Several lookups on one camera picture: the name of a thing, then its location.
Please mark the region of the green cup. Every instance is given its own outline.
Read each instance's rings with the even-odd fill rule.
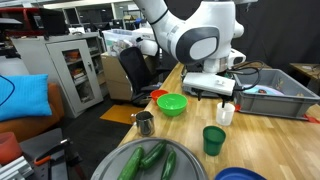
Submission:
[[[203,129],[203,150],[210,156],[220,153],[226,139],[226,133],[216,126],[207,126]]]

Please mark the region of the glass cabinet door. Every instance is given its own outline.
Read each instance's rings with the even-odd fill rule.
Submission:
[[[47,45],[76,112],[103,100],[86,40]]]

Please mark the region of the green cucumber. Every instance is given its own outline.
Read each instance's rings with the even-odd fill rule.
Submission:
[[[161,140],[144,156],[140,161],[141,169],[149,169],[154,165],[166,152],[167,141]]]
[[[117,180],[133,180],[139,168],[139,162],[143,156],[144,150],[142,146],[137,147],[131,157],[123,167]]]
[[[176,152],[174,151],[174,149],[171,149],[167,156],[166,162],[163,165],[161,180],[170,179],[174,171],[174,168],[176,166],[176,158],[177,158]]]

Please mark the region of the metal cup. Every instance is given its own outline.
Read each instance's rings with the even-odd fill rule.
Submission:
[[[130,120],[137,125],[138,133],[141,136],[150,136],[154,133],[153,115],[149,111],[141,111],[132,114]]]

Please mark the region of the blue cushion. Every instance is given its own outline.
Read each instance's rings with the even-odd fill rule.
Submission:
[[[13,85],[0,77],[0,121],[27,116],[52,115],[48,103],[48,75],[4,76]]]

